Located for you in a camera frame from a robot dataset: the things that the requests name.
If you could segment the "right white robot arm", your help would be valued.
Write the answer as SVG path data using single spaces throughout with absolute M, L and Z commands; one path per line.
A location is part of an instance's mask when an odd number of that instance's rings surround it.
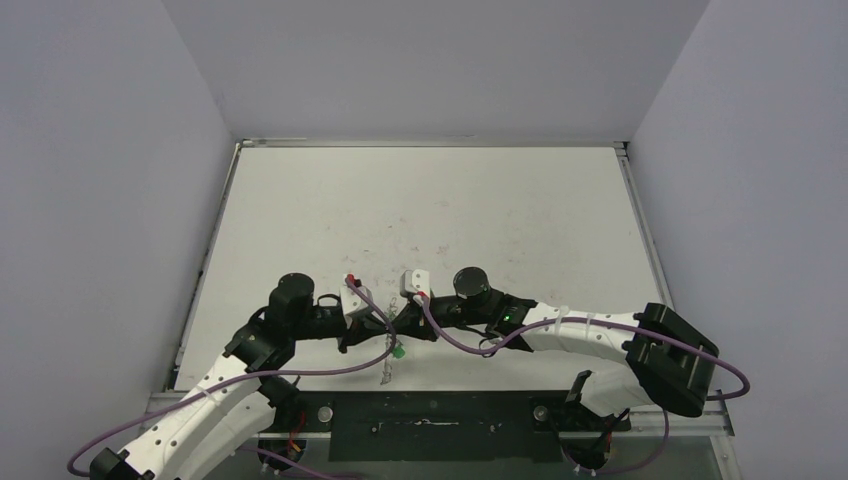
M 435 341 L 450 328 L 482 325 L 492 346 L 463 351 L 479 356 L 504 349 L 561 351 L 616 364 L 611 373 L 588 371 L 575 378 L 565 414 L 580 429 L 644 405 L 683 417 L 702 415 L 715 370 L 711 360 L 719 350 L 670 307 L 648 303 L 623 314 L 555 307 L 495 289 L 479 267 L 458 271 L 453 289 L 449 296 L 435 296 L 427 271 L 405 271 L 399 293 L 407 304 L 393 322 L 396 331 Z

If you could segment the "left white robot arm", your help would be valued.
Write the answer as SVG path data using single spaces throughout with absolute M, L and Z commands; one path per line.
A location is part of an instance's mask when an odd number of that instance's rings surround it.
M 337 304 L 323 307 L 314 281 L 302 273 L 284 275 L 266 306 L 233 335 L 205 376 L 177 403 L 103 433 L 96 446 L 132 427 L 151 427 L 130 443 L 103 449 L 87 470 L 69 460 L 68 471 L 86 479 L 193 479 L 214 468 L 253 434 L 282 431 L 298 417 L 297 380 L 340 376 L 370 368 L 392 353 L 397 330 L 353 276 L 347 276 Z M 386 334 L 389 347 L 376 358 L 330 370 L 288 370 L 300 341 L 337 339 L 349 346 Z

